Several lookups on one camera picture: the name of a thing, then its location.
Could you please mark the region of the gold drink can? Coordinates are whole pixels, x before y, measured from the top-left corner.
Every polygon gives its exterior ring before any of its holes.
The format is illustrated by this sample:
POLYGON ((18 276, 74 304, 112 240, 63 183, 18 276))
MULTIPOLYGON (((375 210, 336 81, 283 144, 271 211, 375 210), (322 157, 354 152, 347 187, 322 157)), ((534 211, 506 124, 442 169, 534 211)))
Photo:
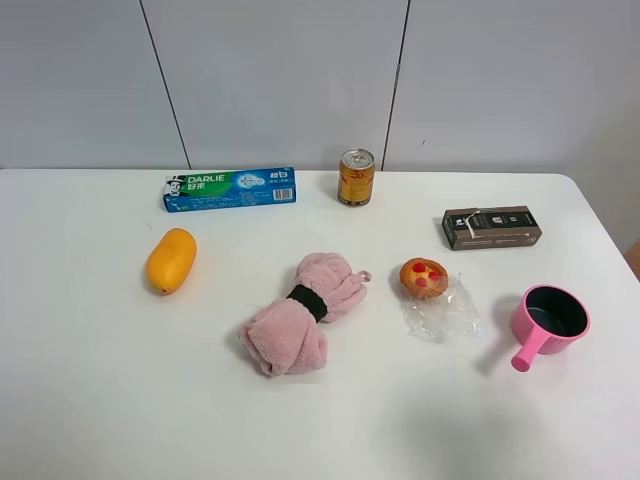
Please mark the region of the gold drink can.
POLYGON ((350 149, 343 153, 339 164, 338 200, 349 206, 370 202, 373 191, 375 160, 366 149, 350 149))

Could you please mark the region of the green blue toothpaste box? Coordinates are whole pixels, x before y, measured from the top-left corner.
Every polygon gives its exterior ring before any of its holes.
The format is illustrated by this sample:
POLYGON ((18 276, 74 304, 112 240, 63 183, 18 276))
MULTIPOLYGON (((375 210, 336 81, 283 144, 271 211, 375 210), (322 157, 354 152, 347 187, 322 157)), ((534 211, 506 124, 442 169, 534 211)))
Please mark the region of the green blue toothpaste box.
POLYGON ((292 167, 168 176, 163 203, 169 213, 228 209, 296 201, 292 167))

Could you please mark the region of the pink rolled towel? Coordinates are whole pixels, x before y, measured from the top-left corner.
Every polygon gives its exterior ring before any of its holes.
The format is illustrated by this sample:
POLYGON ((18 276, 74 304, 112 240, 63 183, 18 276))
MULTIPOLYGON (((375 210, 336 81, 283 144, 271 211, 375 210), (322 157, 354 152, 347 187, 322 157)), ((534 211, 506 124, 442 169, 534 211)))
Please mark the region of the pink rolled towel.
POLYGON ((319 324, 333 323, 367 294, 367 271, 355 272, 337 253, 311 253, 296 268, 293 287, 239 331, 239 338, 269 377, 306 374, 326 365, 328 343, 319 324))

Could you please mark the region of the toy fruit tart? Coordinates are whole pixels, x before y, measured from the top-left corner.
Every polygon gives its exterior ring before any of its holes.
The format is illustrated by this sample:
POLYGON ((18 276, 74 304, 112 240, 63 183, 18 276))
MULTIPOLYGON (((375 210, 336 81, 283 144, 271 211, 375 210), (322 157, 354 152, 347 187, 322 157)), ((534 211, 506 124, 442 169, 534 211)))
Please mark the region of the toy fruit tart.
POLYGON ((400 283, 414 299, 426 300, 443 295, 449 286, 446 269, 430 259, 413 258, 400 269, 400 283))

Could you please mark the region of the orange yellow mango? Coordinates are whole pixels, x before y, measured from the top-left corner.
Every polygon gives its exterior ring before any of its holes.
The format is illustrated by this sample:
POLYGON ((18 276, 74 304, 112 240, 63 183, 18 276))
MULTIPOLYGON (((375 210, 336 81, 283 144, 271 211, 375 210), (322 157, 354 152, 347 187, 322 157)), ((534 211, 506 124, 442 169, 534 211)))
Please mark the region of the orange yellow mango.
POLYGON ((148 285, 161 295, 177 291, 189 276, 197 255, 197 243, 188 231, 169 230, 145 264, 148 285))

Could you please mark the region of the clear plastic wrapper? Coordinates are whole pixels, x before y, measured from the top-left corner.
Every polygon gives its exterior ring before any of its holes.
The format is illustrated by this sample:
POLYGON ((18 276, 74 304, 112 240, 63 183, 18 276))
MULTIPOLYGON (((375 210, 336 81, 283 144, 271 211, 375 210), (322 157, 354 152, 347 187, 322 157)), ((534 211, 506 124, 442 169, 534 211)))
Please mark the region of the clear plastic wrapper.
POLYGON ((412 336, 442 344, 456 337, 481 335, 480 313, 459 276, 450 277, 444 293, 434 298, 416 299, 406 292, 401 298, 404 319, 412 336))

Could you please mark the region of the dark brown rectangular box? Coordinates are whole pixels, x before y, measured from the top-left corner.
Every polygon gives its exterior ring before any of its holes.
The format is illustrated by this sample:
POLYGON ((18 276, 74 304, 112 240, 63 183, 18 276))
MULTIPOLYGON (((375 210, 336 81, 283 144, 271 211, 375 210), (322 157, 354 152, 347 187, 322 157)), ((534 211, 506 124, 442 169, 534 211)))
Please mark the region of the dark brown rectangular box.
POLYGON ((441 226, 453 251, 534 246, 542 236, 526 206, 449 209, 441 226))

